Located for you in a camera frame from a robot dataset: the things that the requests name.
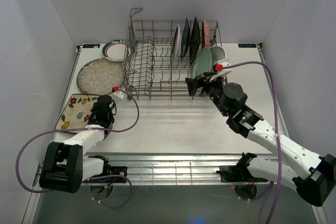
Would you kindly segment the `light green floral plate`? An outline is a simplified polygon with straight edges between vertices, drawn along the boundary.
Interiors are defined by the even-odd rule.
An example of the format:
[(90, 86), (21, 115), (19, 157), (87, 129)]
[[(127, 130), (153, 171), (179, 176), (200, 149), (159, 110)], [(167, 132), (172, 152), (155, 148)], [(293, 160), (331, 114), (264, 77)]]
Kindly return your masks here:
[(192, 78), (212, 70), (212, 54), (209, 48), (202, 48), (196, 56)]

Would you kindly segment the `white oval plate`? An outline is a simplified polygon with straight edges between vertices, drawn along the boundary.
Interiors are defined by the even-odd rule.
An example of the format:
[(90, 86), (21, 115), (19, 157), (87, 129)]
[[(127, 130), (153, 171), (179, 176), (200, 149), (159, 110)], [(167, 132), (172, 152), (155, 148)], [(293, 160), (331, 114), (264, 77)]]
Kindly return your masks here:
[(216, 62), (222, 59), (226, 59), (226, 51), (221, 46), (214, 46), (210, 48), (212, 55), (212, 62)]

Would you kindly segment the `large teal red rimmed plate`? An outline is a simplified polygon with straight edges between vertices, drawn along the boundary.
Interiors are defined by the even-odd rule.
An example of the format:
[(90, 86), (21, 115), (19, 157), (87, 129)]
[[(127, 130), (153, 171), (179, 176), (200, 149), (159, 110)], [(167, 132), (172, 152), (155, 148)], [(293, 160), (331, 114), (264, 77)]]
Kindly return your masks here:
[(181, 51), (180, 44), (181, 44), (181, 28), (179, 25), (177, 25), (174, 32), (173, 44), (171, 49), (171, 63), (173, 63), (180, 55)]

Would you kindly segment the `black floral square plate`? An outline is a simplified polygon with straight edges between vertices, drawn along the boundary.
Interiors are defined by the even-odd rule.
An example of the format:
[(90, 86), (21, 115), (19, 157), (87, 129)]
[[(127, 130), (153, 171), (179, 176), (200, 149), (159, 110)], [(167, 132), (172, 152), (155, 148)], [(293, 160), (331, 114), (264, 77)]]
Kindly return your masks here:
[(195, 61), (199, 45), (201, 43), (201, 32), (197, 17), (194, 17), (193, 29), (190, 37), (190, 65)]

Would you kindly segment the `teal square plate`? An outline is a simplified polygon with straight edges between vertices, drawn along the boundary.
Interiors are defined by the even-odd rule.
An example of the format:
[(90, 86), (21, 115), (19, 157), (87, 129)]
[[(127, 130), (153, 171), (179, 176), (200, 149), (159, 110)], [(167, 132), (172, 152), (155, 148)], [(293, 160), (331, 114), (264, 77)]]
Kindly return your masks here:
[(191, 30), (190, 30), (190, 24), (188, 19), (185, 19), (185, 25), (182, 33), (182, 39), (181, 39), (181, 59), (184, 59), (188, 52), (189, 44), (190, 44), (190, 35), (191, 35)]

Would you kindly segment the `cream floral square plate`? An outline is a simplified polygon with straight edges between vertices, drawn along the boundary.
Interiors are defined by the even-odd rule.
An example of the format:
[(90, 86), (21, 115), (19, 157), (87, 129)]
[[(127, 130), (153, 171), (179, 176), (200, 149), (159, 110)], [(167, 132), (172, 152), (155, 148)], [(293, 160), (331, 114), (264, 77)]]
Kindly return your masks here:
[(98, 97), (99, 95), (92, 94), (72, 94), (61, 112), (55, 130), (78, 133), (74, 129), (85, 128)]

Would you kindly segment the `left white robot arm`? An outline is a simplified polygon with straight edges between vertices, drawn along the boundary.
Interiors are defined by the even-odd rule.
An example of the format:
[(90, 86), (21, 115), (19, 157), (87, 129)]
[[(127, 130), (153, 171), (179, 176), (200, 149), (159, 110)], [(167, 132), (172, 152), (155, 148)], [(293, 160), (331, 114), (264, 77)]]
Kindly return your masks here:
[(111, 168), (104, 164), (104, 160), (84, 160), (84, 155), (109, 134), (114, 123), (112, 110), (115, 107), (111, 96), (99, 96), (85, 128), (63, 142), (48, 145), (39, 179), (41, 188), (75, 193), (87, 178), (94, 176), (98, 181), (105, 182), (111, 177)]

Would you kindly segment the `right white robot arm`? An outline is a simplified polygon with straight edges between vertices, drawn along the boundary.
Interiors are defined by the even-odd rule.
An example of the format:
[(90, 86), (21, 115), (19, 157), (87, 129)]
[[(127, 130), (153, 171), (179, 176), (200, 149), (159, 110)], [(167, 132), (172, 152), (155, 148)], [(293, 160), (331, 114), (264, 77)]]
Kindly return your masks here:
[(244, 138), (259, 144), (278, 157), (278, 164), (266, 161), (256, 154), (242, 156), (235, 174), (242, 180), (252, 177), (281, 180), (281, 184), (295, 190), (309, 204), (321, 207), (335, 187), (335, 157), (322, 156), (297, 144), (287, 136), (278, 134), (262, 115), (245, 103), (247, 94), (241, 85), (223, 84), (222, 78), (213, 79), (205, 73), (194, 79), (185, 79), (190, 96), (201, 89), (207, 94), (229, 128)]

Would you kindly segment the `pink polka dot plate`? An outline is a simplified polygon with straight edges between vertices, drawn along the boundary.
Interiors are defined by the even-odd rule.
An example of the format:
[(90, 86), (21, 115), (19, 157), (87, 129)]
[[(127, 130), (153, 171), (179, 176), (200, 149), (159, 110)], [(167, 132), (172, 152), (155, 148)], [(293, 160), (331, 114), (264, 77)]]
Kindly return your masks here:
[(211, 37), (209, 23), (207, 20), (202, 21), (202, 47), (209, 48), (211, 45)]

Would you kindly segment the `right XDOF label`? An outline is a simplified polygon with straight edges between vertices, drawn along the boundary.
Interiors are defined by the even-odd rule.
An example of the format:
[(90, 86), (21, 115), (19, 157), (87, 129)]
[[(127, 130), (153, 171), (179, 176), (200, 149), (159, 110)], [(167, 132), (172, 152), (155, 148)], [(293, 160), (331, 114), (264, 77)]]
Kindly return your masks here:
[(256, 44), (238, 44), (239, 48), (257, 48)]

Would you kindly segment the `xdof label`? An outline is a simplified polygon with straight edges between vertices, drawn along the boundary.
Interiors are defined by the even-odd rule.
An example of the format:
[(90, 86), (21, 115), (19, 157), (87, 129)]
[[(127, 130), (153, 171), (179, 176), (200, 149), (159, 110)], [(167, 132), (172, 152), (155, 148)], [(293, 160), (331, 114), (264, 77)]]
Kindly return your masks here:
[(238, 44), (239, 48), (257, 48), (256, 44)]
[(100, 48), (100, 44), (83, 44), (83, 48)]

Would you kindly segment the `small teal red rimmed plate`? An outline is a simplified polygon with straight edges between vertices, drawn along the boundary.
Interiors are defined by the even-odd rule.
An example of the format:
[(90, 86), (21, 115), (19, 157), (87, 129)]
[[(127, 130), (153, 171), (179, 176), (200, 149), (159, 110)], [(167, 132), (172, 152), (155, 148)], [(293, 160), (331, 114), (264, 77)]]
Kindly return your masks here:
[(102, 54), (107, 60), (113, 62), (124, 61), (127, 54), (135, 52), (135, 47), (128, 40), (113, 40), (103, 46)]

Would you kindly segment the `grey speckled round plate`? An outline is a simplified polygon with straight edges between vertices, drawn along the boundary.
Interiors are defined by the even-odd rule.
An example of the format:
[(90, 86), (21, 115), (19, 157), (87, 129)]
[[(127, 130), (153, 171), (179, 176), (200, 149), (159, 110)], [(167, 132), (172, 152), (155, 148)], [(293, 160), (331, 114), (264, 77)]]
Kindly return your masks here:
[(77, 87), (83, 94), (111, 94), (123, 84), (124, 68), (119, 62), (104, 58), (85, 64), (77, 74)]

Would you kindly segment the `left XDOF label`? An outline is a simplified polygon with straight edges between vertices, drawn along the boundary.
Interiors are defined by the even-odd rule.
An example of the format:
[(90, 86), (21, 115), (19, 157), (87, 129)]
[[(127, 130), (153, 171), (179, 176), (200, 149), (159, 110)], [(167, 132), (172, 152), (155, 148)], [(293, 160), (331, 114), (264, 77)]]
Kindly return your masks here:
[(100, 48), (100, 44), (83, 44), (83, 48)]

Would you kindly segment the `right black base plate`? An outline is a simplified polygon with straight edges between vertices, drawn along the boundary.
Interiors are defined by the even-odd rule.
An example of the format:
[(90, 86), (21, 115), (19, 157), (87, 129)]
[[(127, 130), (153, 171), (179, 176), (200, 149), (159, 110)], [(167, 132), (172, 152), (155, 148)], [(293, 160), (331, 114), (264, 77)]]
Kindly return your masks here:
[(227, 166), (219, 167), (216, 174), (220, 176), (221, 182), (247, 182), (252, 179), (252, 175), (246, 167)]

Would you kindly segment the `aluminium frame rail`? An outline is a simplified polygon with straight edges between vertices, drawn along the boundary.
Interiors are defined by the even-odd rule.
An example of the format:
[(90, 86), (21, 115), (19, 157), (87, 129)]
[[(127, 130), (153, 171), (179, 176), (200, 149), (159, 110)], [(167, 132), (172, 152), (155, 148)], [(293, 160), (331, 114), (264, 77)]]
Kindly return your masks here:
[[(234, 166), (246, 153), (241, 155), (150, 155), (150, 154), (111, 154), (85, 155), (88, 158), (104, 160), (103, 172), (82, 181), (81, 184), (108, 185), (131, 182), (139, 186), (156, 185), (218, 185), (221, 182), (216, 174), (220, 166)], [(258, 157), (277, 164), (272, 155)]]

